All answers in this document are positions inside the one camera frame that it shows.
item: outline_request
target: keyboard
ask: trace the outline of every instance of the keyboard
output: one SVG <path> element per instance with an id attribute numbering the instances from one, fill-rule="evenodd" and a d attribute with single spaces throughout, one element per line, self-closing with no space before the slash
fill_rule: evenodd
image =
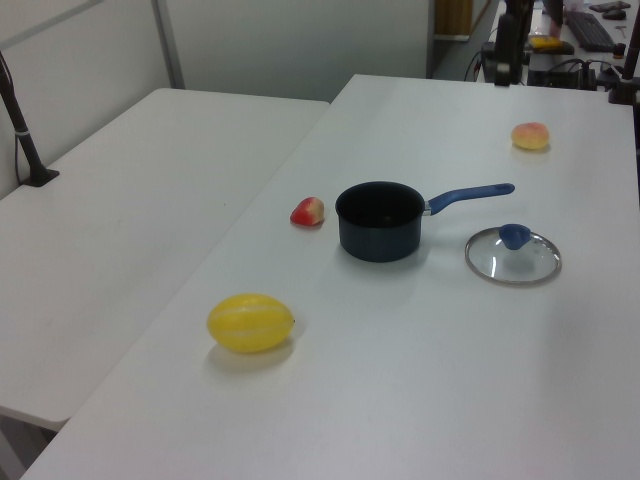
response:
<path id="1" fill-rule="evenodd" d="M 598 19 L 590 13 L 565 12 L 567 26 L 580 47 L 588 52 L 613 52 L 615 43 Z"/>

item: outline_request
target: glass lid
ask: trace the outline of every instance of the glass lid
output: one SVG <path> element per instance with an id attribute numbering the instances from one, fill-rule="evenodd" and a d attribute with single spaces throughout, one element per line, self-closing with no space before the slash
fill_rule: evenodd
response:
<path id="1" fill-rule="evenodd" d="M 558 248 L 527 227 L 507 224 L 476 233 L 465 248 L 467 265 L 487 280 L 535 285 L 555 278 L 562 268 Z"/>

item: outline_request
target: saucepan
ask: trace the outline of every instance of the saucepan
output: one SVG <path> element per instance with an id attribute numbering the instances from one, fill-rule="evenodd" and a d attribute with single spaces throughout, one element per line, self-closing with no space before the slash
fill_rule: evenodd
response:
<path id="1" fill-rule="evenodd" d="M 422 217 L 461 200 L 508 195 L 510 183 L 452 190 L 424 201 L 413 188 L 394 182 L 368 182 L 344 191 L 336 200 L 340 244 L 368 262 L 392 262 L 420 245 Z"/>

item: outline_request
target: blue knob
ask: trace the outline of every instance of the blue knob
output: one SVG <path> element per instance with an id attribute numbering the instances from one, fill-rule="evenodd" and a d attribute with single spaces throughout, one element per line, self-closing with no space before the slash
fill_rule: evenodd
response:
<path id="1" fill-rule="evenodd" d="M 531 240 L 531 230 L 524 225 L 508 223 L 500 227 L 498 231 L 504 246 L 509 250 L 520 250 L 529 240 Z"/>

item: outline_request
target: yellow object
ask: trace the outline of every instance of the yellow object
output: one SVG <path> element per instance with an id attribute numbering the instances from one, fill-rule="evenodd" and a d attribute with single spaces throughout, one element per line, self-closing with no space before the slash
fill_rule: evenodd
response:
<path id="1" fill-rule="evenodd" d="M 273 297 L 259 293 L 234 295 L 211 310 L 207 328 L 216 341 L 236 352 L 259 352 L 282 342 L 295 320 Z"/>
<path id="2" fill-rule="evenodd" d="M 555 37 L 548 37 L 545 35 L 536 35 L 529 37 L 529 45 L 534 50 L 544 50 L 547 48 L 558 48 L 561 47 L 562 41 Z"/>
<path id="3" fill-rule="evenodd" d="M 548 145 L 549 129 L 544 123 L 521 123 L 511 131 L 511 141 L 520 148 L 538 150 Z"/>

